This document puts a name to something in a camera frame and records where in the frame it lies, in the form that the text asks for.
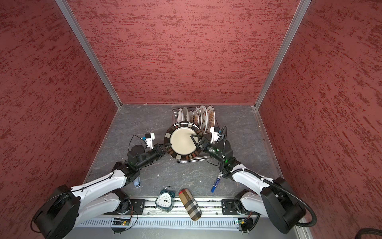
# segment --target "alarm clock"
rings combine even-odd
[[[175,197],[175,192],[166,190],[166,188],[164,188],[160,192],[159,196],[155,200],[155,205],[159,209],[169,212],[172,210],[172,207],[173,207],[173,198]]]

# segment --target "red wall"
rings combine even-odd
[[[253,104],[299,0],[68,0],[123,103]]]
[[[313,0],[260,107],[315,238],[382,229],[382,3]]]
[[[54,0],[0,3],[0,238],[36,238],[54,188],[81,184],[116,106]]]

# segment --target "marker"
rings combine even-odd
[[[216,178],[216,180],[215,180],[215,183],[214,183],[214,185],[213,185],[212,188],[211,188],[211,192],[214,192],[214,191],[215,191],[215,188],[216,188],[217,185],[219,184],[221,177],[222,177],[222,174],[219,174],[219,176],[217,176],[217,178]]]

